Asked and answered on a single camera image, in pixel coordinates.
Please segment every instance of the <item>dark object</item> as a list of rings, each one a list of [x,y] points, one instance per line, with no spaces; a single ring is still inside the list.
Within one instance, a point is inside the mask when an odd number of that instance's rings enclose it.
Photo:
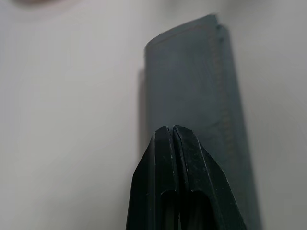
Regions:
[[[214,15],[173,28],[145,49],[149,133],[179,124],[221,166],[249,230],[260,215],[227,30]]]
[[[245,230],[227,179],[194,133],[157,130],[132,179],[126,230]]]

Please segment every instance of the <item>white surface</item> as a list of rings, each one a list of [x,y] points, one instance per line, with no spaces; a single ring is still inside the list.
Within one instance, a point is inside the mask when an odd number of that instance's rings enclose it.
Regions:
[[[125,229],[143,48],[218,12],[231,31],[263,225],[307,225],[304,0],[0,1],[0,229]]]

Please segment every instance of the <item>black plastic object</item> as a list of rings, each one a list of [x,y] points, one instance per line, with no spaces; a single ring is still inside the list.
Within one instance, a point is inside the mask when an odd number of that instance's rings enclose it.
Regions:
[[[224,172],[194,133],[157,130],[132,179],[126,230],[245,230]]]
[[[248,229],[260,230],[228,31],[214,15],[180,25],[148,43],[145,64],[149,134],[175,124],[193,130],[225,172]]]

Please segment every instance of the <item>blurry object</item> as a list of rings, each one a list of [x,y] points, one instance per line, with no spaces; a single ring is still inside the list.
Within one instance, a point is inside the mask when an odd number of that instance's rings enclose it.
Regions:
[[[193,130],[225,172],[247,228],[261,229],[227,30],[208,15],[160,34],[145,52],[149,132]]]
[[[126,230],[246,230],[227,179],[194,133],[161,127],[134,172]]]

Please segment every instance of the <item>white background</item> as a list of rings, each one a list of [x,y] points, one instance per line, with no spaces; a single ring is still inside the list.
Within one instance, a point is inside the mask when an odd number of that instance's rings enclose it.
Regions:
[[[263,225],[306,228],[305,0],[1,0],[1,230],[125,229],[143,49],[212,12],[232,36]]]

